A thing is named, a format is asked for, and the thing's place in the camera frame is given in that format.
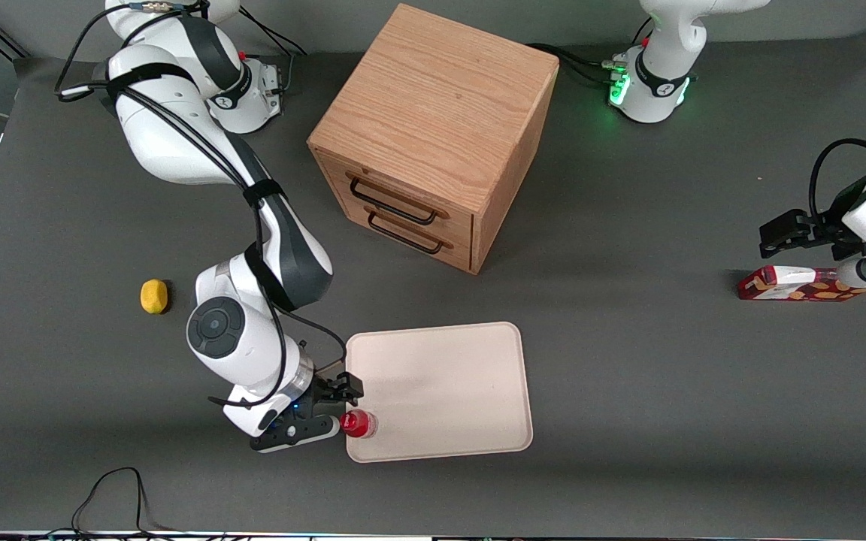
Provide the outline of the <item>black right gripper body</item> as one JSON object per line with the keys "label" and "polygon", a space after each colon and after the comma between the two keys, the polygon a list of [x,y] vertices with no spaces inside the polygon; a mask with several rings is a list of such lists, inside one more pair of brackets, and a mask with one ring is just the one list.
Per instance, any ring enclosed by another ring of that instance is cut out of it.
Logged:
{"label": "black right gripper body", "polygon": [[313,374],[310,385],[298,399],[300,422],[334,422],[334,389],[327,378]]}

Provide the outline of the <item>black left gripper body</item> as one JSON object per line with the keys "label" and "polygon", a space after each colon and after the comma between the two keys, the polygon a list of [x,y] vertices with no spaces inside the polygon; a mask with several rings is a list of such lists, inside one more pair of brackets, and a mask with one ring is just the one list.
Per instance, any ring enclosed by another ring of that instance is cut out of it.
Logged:
{"label": "black left gripper body", "polygon": [[864,255],[866,243],[844,225],[846,212],[859,202],[866,188],[866,176],[841,189],[831,206],[820,215],[825,242],[831,244],[831,256],[835,261],[844,261],[854,255]]}

